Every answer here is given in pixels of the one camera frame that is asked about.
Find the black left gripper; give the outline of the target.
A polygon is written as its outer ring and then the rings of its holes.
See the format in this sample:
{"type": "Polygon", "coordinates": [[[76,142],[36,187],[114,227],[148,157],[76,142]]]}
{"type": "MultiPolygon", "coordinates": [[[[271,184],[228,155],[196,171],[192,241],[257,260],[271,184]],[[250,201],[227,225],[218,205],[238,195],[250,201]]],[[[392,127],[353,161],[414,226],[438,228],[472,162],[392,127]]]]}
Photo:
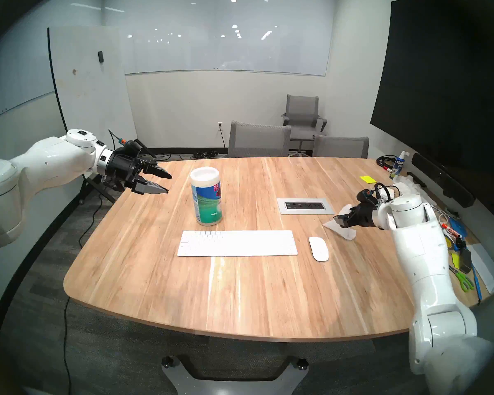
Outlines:
{"type": "Polygon", "coordinates": [[[139,175],[142,168],[143,174],[172,179],[172,175],[160,167],[157,161],[140,160],[141,149],[141,146],[123,146],[112,152],[106,164],[107,185],[114,191],[124,191],[125,188],[130,188],[132,192],[140,195],[168,194],[167,188],[139,175]]]}

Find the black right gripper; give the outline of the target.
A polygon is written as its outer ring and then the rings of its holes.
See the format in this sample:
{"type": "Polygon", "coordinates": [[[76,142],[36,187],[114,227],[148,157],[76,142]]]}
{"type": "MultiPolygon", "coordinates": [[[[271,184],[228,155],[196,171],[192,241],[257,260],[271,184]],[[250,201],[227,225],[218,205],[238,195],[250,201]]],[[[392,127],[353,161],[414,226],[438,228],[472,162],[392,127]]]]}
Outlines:
{"type": "Polygon", "coordinates": [[[354,207],[350,207],[347,213],[339,214],[333,217],[343,229],[362,227],[362,228],[377,228],[373,219],[373,213],[376,212],[379,203],[372,205],[371,203],[359,203],[354,207]]]}

